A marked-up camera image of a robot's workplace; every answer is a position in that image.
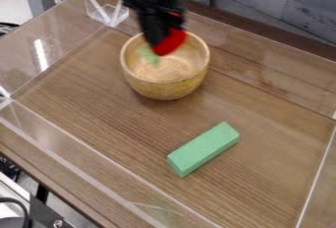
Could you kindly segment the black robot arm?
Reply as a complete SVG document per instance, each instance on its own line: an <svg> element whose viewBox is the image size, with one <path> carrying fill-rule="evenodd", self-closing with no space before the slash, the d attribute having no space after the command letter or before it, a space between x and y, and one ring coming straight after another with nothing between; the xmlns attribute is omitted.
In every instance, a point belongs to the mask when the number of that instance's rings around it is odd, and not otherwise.
<svg viewBox="0 0 336 228"><path fill-rule="evenodd" d="M144 38L153 51L184 32L185 7L181 0L124 0L124 5L135 10Z"/></svg>

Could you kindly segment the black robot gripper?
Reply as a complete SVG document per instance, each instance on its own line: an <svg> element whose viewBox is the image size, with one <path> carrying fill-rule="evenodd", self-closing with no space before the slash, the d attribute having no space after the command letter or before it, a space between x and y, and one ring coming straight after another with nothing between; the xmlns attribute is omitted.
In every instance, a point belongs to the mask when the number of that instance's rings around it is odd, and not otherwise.
<svg viewBox="0 0 336 228"><path fill-rule="evenodd" d="M139 25L151 46L184 41L187 4L184 0L123 0L137 14Z"/></svg>

